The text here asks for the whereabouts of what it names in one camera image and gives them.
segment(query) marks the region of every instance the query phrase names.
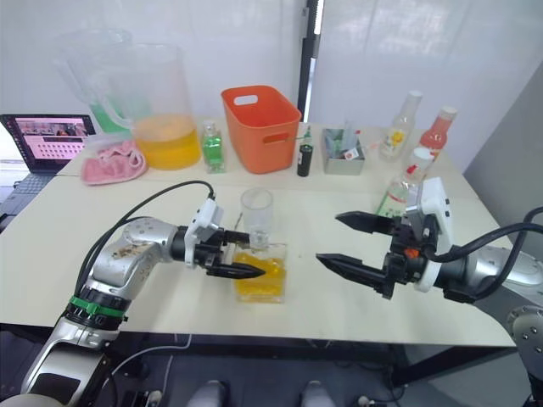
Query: small green bottle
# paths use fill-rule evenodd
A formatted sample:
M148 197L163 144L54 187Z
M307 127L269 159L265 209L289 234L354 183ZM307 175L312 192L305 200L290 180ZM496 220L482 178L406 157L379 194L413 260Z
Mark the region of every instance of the small green bottle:
M204 134L200 143L208 174L225 172L221 132L216 129L214 121L206 120L204 122Z

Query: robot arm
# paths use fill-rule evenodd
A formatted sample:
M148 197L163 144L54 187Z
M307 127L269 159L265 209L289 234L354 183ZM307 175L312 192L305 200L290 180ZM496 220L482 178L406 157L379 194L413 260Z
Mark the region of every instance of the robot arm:
M99 254L83 287L70 299L21 392L47 396L67 407L92 405L110 370L104 351L119 335L131 302L158 263L189 260L210 276L234 279L263 275L250 265L221 262L223 246L249 243L246 233L218 226L221 213L208 199L190 226L154 218L127 224L120 238Z
M448 263L428 259L451 249L451 211L439 178L427 180L407 205L406 218L349 212L336 219L358 231L392 237L383 268L364 265L342 254L317 258L343 278L373 287L392 298L396 283L413 283L419 291L441 288L445 298L468 302L496 319L516 343L528 372L535 402L543 402L543 264L520 253L507 279L490 295L483 292L500 275L510 250L482 245Z

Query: pink towel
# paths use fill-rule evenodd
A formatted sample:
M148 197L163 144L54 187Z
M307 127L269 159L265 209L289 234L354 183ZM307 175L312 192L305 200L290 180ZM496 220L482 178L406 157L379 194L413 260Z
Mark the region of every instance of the pink towel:
M145 157L136 143L126 141L98 152L97 159L86 159L81 179L88 185L111 184L137 178L146 169Z

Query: laptop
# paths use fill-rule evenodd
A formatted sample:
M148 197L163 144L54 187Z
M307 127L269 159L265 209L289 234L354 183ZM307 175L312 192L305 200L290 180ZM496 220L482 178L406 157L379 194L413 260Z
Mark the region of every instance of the laptop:
M30 171L0 204L0 216L17 215L95 134L88 114L0 114Z

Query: yellow liquid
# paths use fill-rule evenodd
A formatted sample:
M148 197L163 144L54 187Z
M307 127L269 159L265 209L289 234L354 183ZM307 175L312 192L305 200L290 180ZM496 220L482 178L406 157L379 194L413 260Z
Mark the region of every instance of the yellow liquid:
M132 134L147 164L158 170L178 170L200 159L196 127L188 116L149 116L136 123Z
M283 259L258 259L250 254L237 253L233 262L253 265L266 272L260 277L234 281L240 300L250 303L280 303L283 301L286 276Z

